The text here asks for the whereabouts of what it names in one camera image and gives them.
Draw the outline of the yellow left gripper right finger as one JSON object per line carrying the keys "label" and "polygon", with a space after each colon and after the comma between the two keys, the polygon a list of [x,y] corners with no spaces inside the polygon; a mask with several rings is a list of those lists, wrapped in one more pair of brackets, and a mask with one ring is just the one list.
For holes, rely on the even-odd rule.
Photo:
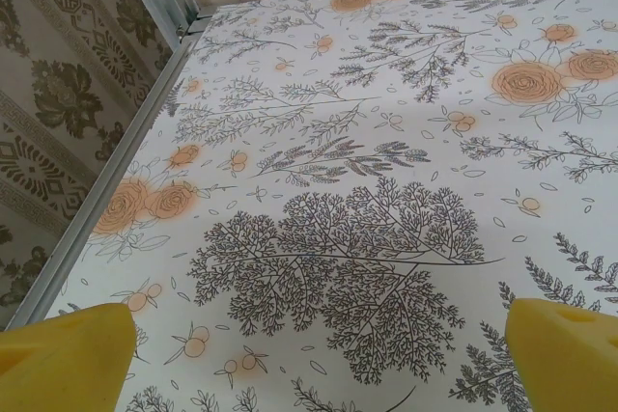
{"label": "yellow left gripper right finger", "polygon": [[505,339],[533,412],[618,412],[618,316],[518,298]]}

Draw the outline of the floral print tablecloth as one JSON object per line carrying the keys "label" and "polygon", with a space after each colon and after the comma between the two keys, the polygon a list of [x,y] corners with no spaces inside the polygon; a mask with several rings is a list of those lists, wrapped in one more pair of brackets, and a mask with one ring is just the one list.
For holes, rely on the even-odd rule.
{"label": "floral print tablecloth", "polygon": [[49,312],[119,412],[529,412],[516,297],[618,315],[618,0],[220,8]]}

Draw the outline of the aluminium side frame rail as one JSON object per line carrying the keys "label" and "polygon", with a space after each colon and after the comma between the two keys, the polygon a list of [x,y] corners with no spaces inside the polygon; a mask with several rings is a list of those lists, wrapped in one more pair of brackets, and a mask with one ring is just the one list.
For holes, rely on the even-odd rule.
{"label": "aluminium side frame rail", "polygon": [[179,48],[156,79],[153,89],[128,126],[119,146],[102,169],[82,207],[70,222],[33,286],[5,325],[7,330],[41,321],[47,315],[85,247],[96,220],[111,199],[113,189],[118,186],[132,158],[142,147],[160,109],[172,94],[173,86],[190,52],[209,22],[207,17],[198,19],[181,38]]}

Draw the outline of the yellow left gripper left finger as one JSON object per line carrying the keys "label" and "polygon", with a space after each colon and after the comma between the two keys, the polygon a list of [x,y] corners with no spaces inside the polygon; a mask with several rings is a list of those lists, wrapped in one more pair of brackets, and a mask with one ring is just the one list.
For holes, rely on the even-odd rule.
{"label": "yellow left gripper left finger", "polygon": [[136,348],[107,303],[0,333],[0,412],[114,412]]}

